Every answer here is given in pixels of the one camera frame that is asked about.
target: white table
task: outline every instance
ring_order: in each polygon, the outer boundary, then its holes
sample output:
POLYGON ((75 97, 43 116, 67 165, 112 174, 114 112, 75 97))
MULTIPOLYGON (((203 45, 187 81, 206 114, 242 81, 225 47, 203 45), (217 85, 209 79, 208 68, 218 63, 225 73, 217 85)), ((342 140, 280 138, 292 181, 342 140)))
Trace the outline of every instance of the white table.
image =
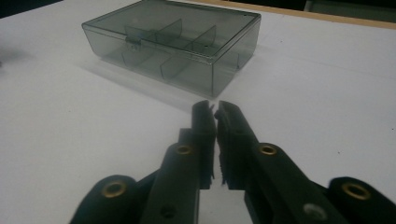
MULTIPOLYGON (((190 127, 203 98, 92 53, 80 25, 132 2, 65 0, 0 20, 0 223, 68 223, 97 181, 150 174, 190 127)), ((319 184, 353 176, 396 202, 395 40, 262 12, 255 55, 212 103, 239 105, 261 141, 319 184)), ((215 175, 200 223, 249 223, 217 161, 215 175)))

